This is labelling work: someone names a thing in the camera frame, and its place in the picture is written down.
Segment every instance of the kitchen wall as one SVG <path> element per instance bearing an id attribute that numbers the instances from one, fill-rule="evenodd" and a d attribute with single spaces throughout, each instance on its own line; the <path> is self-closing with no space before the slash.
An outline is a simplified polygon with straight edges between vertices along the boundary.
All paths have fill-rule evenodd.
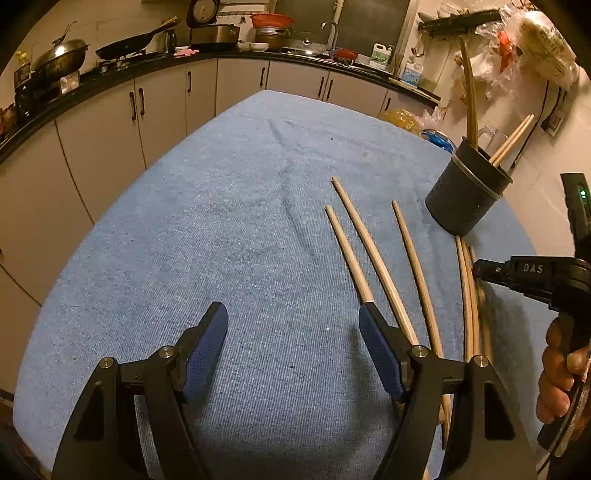
<path id="1" fill-rule="evenodd" d="M 421 0 L 418 11 L 436 16 L 439 5 L 436 0 Z M 408 51 L 414 45 L 413 38 L 418 38 L 416 32 L 413 35 L 407 46 Z M 470 42 L 471 55 L 474 55 L 478 43 L 477 38 Z M 455 50 L 453 48 L 449 56 L 453 57 Z M 445 66 L 442 79 L 446 78 L 447 82 L 440 82 L 437 93 L 442 97 L 442 105 L 452 99 L 453 106 L 448 111 L 441 130 L 459 145 L 466 132 L 466 107 L 452 92 L 451 75 L 455 70 L 457 67 L 453 64 L 448 63 Z M 544 79 L 534 72 L 526 71 L 523 87 L 514 94 L 499 95 L 487 100 L 484 88 L 479 87 L 479 126 L 489 125 L 509 135 L 526 115 L 540 114 L 545 85 Z M 557 91 L 557 86 L 551 83 L 542 119 L 552 110 Z M 587 146 L 587 139 L 591 138 L 591 82 L 583 69 L 580 69 L 579 81 L 570 89 L 564 107 L 568 115 L 562 129 L 555 138 L 540 127 L 536 129 L 512 174 L 514 182 L 505 191 L 505 198 L 539 255 L 573 254 L 559 174 L 582 171 L 591 182 L 591 154 Z M 486 140 L 485 137 L 481 139 L 481 146 L 486 145 Z M 509 164 L 521 144 L 513 152 Z"/>
<path id="2" fill-rule="evenodd" d="M 52 48 L 51 42 L 59 38 L 69 22 L 76 20 L 68 33 L 68 38 L 82 38 L 90 48 L 86 53 L 86 60 L 81 71 L 95 66 L 97 57 L 95 50 L 111 42 L 122 40 L 146 33 L 159 26 L 163 20 L 174 15 L 183 22 L 176 27 L 178 44 L 187 44 L 189 28 L 184 19 L 190 0 L 165 0 L 159 2 L 142 2 L 141 0 L 60 0 L 38 23 L 31 29 L 17 50 L 26 51 L 33 61 L 45 51 Z M 268 1 L 247 5 L 244 1 L 232 2 L 224 5 L 220 12 L 264 10 Z M 248 16 L 245 30 L 248 29 Z M 238 24 L 240 17 L 219 17 L 218 23 Z M 156 49 L 158 35 L 155 35 L 148 51 Z M 14 71 L 18 68 L 15 57 L 8 63 L 0 75 L 0 106 L 6 107 L 14 102 Z"/>

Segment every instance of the white plastic bag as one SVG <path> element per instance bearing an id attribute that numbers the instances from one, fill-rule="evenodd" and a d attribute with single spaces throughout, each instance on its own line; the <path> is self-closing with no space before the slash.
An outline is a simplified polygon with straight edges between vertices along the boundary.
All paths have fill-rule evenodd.
<path id="1" fill-rule="evenodd" d="M 573 50 L 542 12 L 514 11 L 506 19 L 505 31 L 545 79 L 568 90 L 579 77 Z"/>

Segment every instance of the wooden chopstick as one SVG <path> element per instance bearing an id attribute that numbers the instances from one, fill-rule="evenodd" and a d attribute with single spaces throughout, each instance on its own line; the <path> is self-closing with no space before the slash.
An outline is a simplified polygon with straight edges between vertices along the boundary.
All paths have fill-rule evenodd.
<path id="1" fill-rule="evenodd" d="M 462 251 L 464 253 L 464 262 L 466 263 L 466 277 L 468 279 L 468 288 L 470 290 L 470 308 L 472 310 L 472 348 L 474 355 L 480 355 L 480 321 L 478 316 L 478 300 L 476 299 L 476 285 L 474 284 L 474 275 L 472 274 L 472 260 L 467 243 L 460 238 Z"/>
<path id="2" fill-rule="evenodd" d="M 474 251 L 474 247 L 471 245 L 468 245 L 468 250 L 470 251 L 470 259 L 472 260 L 473 265 L 477 260 L 476 252 Z M 482 288 L 482 280 L 475 278 L 474 283 L 476 285 L 476 293 L 478 294 L 480 333 L 482 334 L 482 355 L 488 358 L 492 365 L 494 360 L 492 353 L 491 325 L 488 322 L 488 317 L 485 312 L 486 294 Z"/>
<path id="3" fill-rule="evenodd" d="M 374 265 L 374 269 L 378 274 L 378 278 L 380 280 L 380 283 L 382 284 L 382 288 L 386 293 L 386 297 L 388 298 L 388 302 L 392 307 L 392 311 L 394 312 L 394 315 L 396 317 L 398 324 L 400 325 L 400 328 L 402 329 L 404 335 L 406 335 L 410 343 L 412 343 L 413 345 L 418 345 L 417 334 L 413 329 L 413 325 L 410 323 L 410 318 L 408 317 L 408 313 L 404 308 L 404 304 L 402 303 L 400 295 L 398 294 L 398 290 L 396 290 L 396 286 L 394 286 L 392 277 L 390 276 L 390 273 L 388 272 L 388 269 L 384 264 L 384 260 L 382 260 L 382 257 L 379 254 L 374 241 L 369 235 L 367 228 L 365 228 L 365 225 L 363 224 L 361 217 L 357 213 L 357 210 L 355 210 L 355 207 L 349 199 L 349 196 L 345 192 L 345 189 L 336 177 L 332 177 L 332 183 L 335 186 L 335 190 L 339 194 L 339 197 L 343 202 L 345 209 L 347 210 L 347 213 L 351 217 L 351 221 L 353 222 L 353 225 L 355 226 L 355 229 L 357 230 L 357 233 L 359 234 L 359 237 L 361 238 L 361 241 L 363 242 L 365 249 L 367 250 L 369 259 Z"/>
<path id="4" fill-rule="evenodd" d="M 460 280 L 462 283 L 462 300 L 464 304 L 464 361 L 469 362 L 474 356 L 474 335 L 472 333 L 472 304 L 470 298 L 470 287 L 466 273 L 466 261 L 460 237 L 456 237 L 457 259 L 460 265 Z"/>
<path id="5" fill-rule="evenodd" d="M 462 49 L 462 66 L 464 67 L 464 83 L 466 83 L 466 138 L 470 145 L 478 149 L 478 113 L 476 110 L 476 84 L 472 73 L 472 62 L 468 55 L 466 39 L 460 36 L 460 48 Z"/>
<path id="6" fill-rule="evenodd" d="M 431 301 L 431 295 L 429 295 L 429 289 L 427 287 L 425 275 L 423 274 L 423 269 L 418 260 L 417 251 L 414 248 L 413 238 L 408 231 L 408 227 L 404 221 L 404 215 L 402 214 L 398 202 L 393 201 L 392 208 L 394 209 L 394 214 L 396 215 L 396 220 L 400 227 L 400 233 L 402 234 L 404 248 L 407 251 L 408 260 L 410 261 L 414 279 L 417 283 L 418 296 L 421 300 L 423 314 L 427 324 L 427 331 L 429 333 L 429 338 L 431 339 L 431 348 L 439 358 L 444 358 L 443 344 L 441 343 L 441 336 L 439 334 L 439 327 L 437 326 L 433 302 Z M 443 444 L 446 445 L 452 420 L 452 398 L 450 395 L 442 396 L 441 407 L 443 408 Z"/>
<path id="7" fill-rule="evenodd" d="M 361 302 L 373 302 L 374 296 L 371 293 L 371 289 L 369 288 L 369 284 L 365 278 L 365 275 L 363 274 L 363 270 L 361 270 L 361 265 L 359 265 L 359 261 L 357 260 L 353 249 L 351 248 L 351 244 L 349 243 L 349 240 L 347 240 L 347 236 L 345 235 L 345 232 L 343 231 L 343 228 L 341 227 L 339 220 L 335 215 L 335 211 L 330 205 L 326 206 L 326 214 L 329 216 L 330 224 L 335 231 L 336 239 L 338 240 L 340 248 L 343 251 L 345 262 L 349 267 L 349 271 L 353 277 L 353 283 L 359 292 Z"/>
<path id="8" fill-rule="evenodd" d="M 513 149 L 515 144 L 519 141 L 519 139 L 523 136 L 525 131 L 534 121 L 534 114 L 531 113 L 526 116 L 520 125 L 513 131 L 513 133 L 505 140 L 505 143 L 501 145 L 499 150 L 491 157 L 489 160 L 493 167 L 498 167 L 501 165 L 501 162 L 505 159 L 507 154 Z"/>

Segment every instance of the white cabinet door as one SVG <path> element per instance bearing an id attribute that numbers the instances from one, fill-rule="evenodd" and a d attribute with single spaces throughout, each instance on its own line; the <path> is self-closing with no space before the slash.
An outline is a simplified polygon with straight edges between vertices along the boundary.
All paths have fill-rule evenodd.
<path id="1" fill-rule="evenodd" d="M 219 59 L 216 115 L 264 90 L 268 75 L 268 60 Z"/>
<path id="2" fill-rule="evenodd" d="M 378 116 L 387 88 L 341 73 L 330 72 L 324 101 L 369 116 Z"/>
<path id="3" fill-rule="evenodd" d="M 267 90 L 322 100 L 328 77 L 328 70 L 272 61 L 269 65 Z"/>
<path id="4" fill-rule="evenodd" d="M 57 118 L 70 171 L 95 222 L 145 171 L 138 117 L 130 80 Z"/>
<path id="5" fill-rule="evenodd" d="M 423 114 L 423 110 L 433 113 L 433 108 L 423 105 L 421 102 L 414 100 L 403 93 L 388 90 L 381 111 L 385 112 L 386 110 L 396 110 L 397 108 L 404 108 L 405 110 L 408 110 L 417 116 L 421 116 Z"/>
<path id="6" fill-rule="evenodd" d="M 0 165 L 0 264 L 39 303 L 92 228 L 50 122 Z"/>
<path id="7" fill-rule="evenodd" d="M 0 388 L 14 393 L 18 368 L 41 307 L 0 268 Z"/>
<path id="8" fill-rule="evenodd" d="M 185 65 L 135 79 L 139 134 L 146 167 L 187 136 Z"/>
<path id="9" fill-rule="evenodd" d="M 189 63 L 187 70 L 187 135 L 216 116 L 217 60 Z"/>

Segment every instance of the electrical outlet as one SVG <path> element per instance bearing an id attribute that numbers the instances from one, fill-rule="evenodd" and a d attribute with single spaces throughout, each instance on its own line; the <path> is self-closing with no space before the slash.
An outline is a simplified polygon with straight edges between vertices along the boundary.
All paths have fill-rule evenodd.
<path id="1" fill-rule="evenodd" d="M 560 130 L 560 127 L 562 126 L 565 117 L 566 117 L 565 111 L 560 110 L 558 112 L 555 112 L 554 115 L 552 115 L 550 117 L 550 121 L 548 123 L 548 128 L 546 129 L 546 133 L 548 135 L 551 135 L 552 137 L 555 137 L 556 134 L 558 133 L 558 131 Z"/>

